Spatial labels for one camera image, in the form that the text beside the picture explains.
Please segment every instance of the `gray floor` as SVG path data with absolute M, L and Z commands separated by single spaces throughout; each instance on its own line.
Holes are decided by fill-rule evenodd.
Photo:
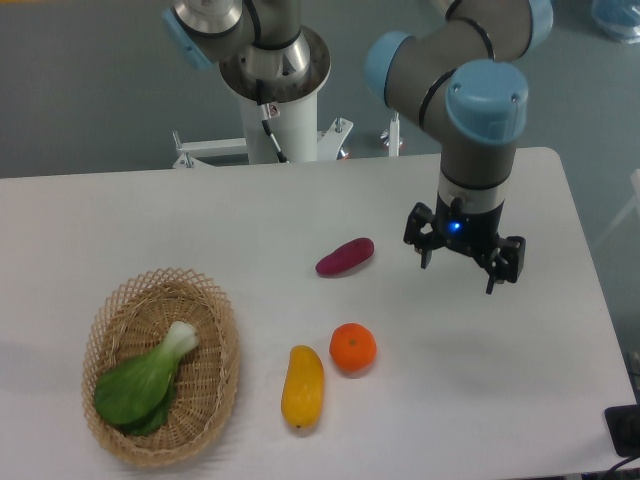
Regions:
M 555 3 L 549 40 L 516 62 L 531 89 L 520 145 L 560 154 L 592 241 L 633 195 L 629 176 L 640 168 L 640 45 L 600 33 L 588 0 Z M 174 129 L 183 141 L 242 136 L 219 72 L 191 70 L 170 43 L 159 17 L 168 4 L 0 5 L 0 178 L 169 168 Z M 365 89 L 366 53 L 389 30 L 424 35 L 444 20 L 428 0 L 303 0 L 303 18 L 332 54 L 319 127 L 343 116 L 356 124 L 353 156 L 383 155 L 379 134 L 391 112 Z M 402 135 L 404 154 L 439 151 L 408 122 Z M 640 350 L 638 217 L 629 216 L 593 257 L 621 347 Z

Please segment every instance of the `green leaf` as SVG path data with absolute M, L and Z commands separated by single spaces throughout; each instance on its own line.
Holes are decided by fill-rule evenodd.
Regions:
M 171 385 L 167 393 L 162 397 L 162 401 L 140 420 L 136 420 L 128 425 L 122 425 L 120 431 L 129 435 L 145 436 L 158 430 L 169 420 L 169 410 L 175 398 L 176 388 Z
M 198 345 L 195 328 L 174 322 L 164 340 L 104 373 L 96 383 L 94 405 L 112 425 L 127 425 L 146 416 L 167 394 L 182 357 Z

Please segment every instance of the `white table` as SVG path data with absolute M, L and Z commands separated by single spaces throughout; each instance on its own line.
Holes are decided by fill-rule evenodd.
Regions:
M 634 402 L 557 155 L 519 150 L 500 232 L 527 239 L 517 284 L 402 243 L 435 205 L 438 156 L 0 181 L 0 465 L 7 479 L 503 479 L 605 470 L 603 410 Z M 316 261 L 358 236 L 353 276 Z M 120 283 L 194 268 L 230 295 L 242 343 L 234 413 L 193 460 L 138 471 L 85 425 L 90 326 Z M 376 335 L 374 368 L 345 378 L 338 325 Z M 326 372 L 325 409 L 298 438 L 280 415 L 290 348 Z

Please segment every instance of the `metal stand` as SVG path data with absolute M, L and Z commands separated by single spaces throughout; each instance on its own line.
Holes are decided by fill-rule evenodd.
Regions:
M 318 132 L 317 160 L 329 161 L 348 158 L 349 152 L 344 147 L 344 142 L 352 129 L 353 122 L 338 117 L 326 132 Z M 178 132 L 174 131 L 173 141 L 178 155 L 178 160 L 173 164 L 173 168 L 213 166 L 201 162 L 198 157 L 212 158 L 247 154 L 247 142 L 244 138 L 182 143 Z
M 380 135 L 382 146 L 389 150 L 390 157 L 400 156 L 400 149 L 404 145 L 404 140 L 400 136 L 400 115 L 395 112 L 391 122 L 389 123 L 389 129 L 384 130 Z

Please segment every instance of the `white metal frame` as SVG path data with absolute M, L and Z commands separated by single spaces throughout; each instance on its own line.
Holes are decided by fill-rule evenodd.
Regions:
M 318 161 L 336 160 L 352 129 L 353 122 L 338 117 L 326 132 L 318 132 Z M 173 168 L 209 167 L 212 165 L 201 162 L 198 157 L 212 158 L 247 153 L 247 142 L 244 138 L 182 143 L 178 132 L 174 131 L 173 139 L 178 154 Z

